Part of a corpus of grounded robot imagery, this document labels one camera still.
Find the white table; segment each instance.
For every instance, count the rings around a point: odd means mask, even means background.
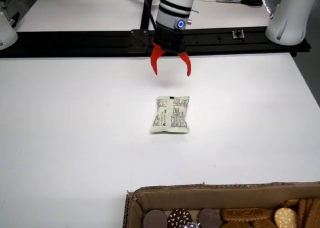
[[[19,30],[139,27],[141,4],[110,2],[116,12],[39,0]],[[258,18],[203,28],[267,22],[263,8],[223,5]],[[119,13],[136,25],[106,21]],[[178,58],[160,59],[158,76],[147,58],[0,60],[0,227],[120,227],[126,190],[141,186],[320,180],[320,109],[289,54],[191,61],[187,77]],[[149,134],[163,95],[190,96],[190,134]]]

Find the white packet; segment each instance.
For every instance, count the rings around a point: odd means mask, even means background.
[[[185,121],[189,97],[157,97],[157,114],[151,127],[151,133],[170,132],[188,133]]]

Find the biscuit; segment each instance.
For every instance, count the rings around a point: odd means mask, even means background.
[[[306,217],[304,228],[320,227],[320,199],[314,199]]]
[[[306,222],[307,216],[309,214],[311,205],[312,205],[313,199],[307,199],[306,200],[306,205],[305,205],[305,210],[304,210],[304,216],[303,216],[303,224]]]
[[[274,213],[274,220],[278,228],[296,228],[297,213],[289,208],[280,208]]]
[[[185,209],[176,209],[168,217],[169,228],[181,228],[192,222],[190,213]]]
[[[245,209],[224,209],[222,218],[225,221],[240,221],[248,222],[254,220],[268,219],[270,211],[260,208],[245,208]]]
[[[298,216],[296,221],[297,228],[303,228],[306,204],[307,204],[307,200],[305,199],[299,200]]]
[[[246,222],[230,221],[227,224],[221,226],[221,228],[252,228],[252,226]]]
[[[299,203],[299,199],[288,199],[280,204],[282,208],[290,208],[291,206],[297,205]]]
[[[220,228],[223,223],[220,213],[210,208],[200,211],[198,221],[201,228]]]
[[[143,228],[167,228],[167,217],[158,209],[149,211],[143,218]]]
[[[252,224],[253,228],[277,228],[275,223],[270,220],[256,220]]]

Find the blue indicator light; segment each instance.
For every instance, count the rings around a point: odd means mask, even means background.
[[[184,22],[183,20],[181,20],[181,21],[178,22],[178,27],[179,27],[179,28],[183,28],[184,25],[185,25],[185,22]]]

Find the cardboard box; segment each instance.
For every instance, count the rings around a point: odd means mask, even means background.
[[[142,228],[144,215],[152,209],[168,214],[189,210],[193,220],[203,208],[277,208],[292,198],[320,198],[320,182],[248,185],[177,185],[144,187],[128,193],[123,228]]]

